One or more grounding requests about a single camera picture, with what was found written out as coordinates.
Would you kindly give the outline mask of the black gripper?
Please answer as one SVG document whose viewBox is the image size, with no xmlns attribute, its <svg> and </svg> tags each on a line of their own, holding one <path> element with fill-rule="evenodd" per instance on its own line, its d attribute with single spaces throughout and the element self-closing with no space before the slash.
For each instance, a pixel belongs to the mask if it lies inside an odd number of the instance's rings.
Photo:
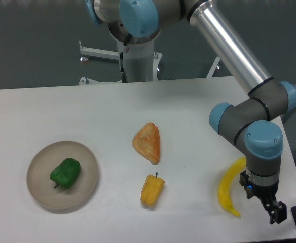
<svg viewBox="0 0 296 243">
<path fill-rule="evenodd" d="M 247 199 L 257 197 L 264 204 L 264 209 L 269 214 L 270 224 L 280 224 L 287 219 L 287 206 L 276 200 L 279 180 L 270 177 L 260 177 L 249 170 L 240 173 L 239 183 L 244 187 Z"/>
</svg>

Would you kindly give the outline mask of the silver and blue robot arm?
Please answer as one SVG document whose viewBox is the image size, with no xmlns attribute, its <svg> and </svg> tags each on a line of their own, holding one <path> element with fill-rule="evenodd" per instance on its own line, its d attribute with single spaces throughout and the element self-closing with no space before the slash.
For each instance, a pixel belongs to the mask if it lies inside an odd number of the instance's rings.
<svg viewBox="0 0 296 243">
<path fill-rule="evenodd" d="M 212 128 L 246 157 L 240 184 L 248 198 L 257 197 L 270 223 L 281 223 L 287 207 L 277 201 L 283 133 L 273 119 L 296 107 L 296 89 L 277 82 L 226 21 L 215 1 L 85 1 L 93 24 L 107 23 L 118 41 L 121 81 L 157 78 L 154 39 L 163 27 L 186 19 L 199 29 L 223 61 L 248 99 L 237 106 L 216 105 L 210 115 Z"/>
</svg>

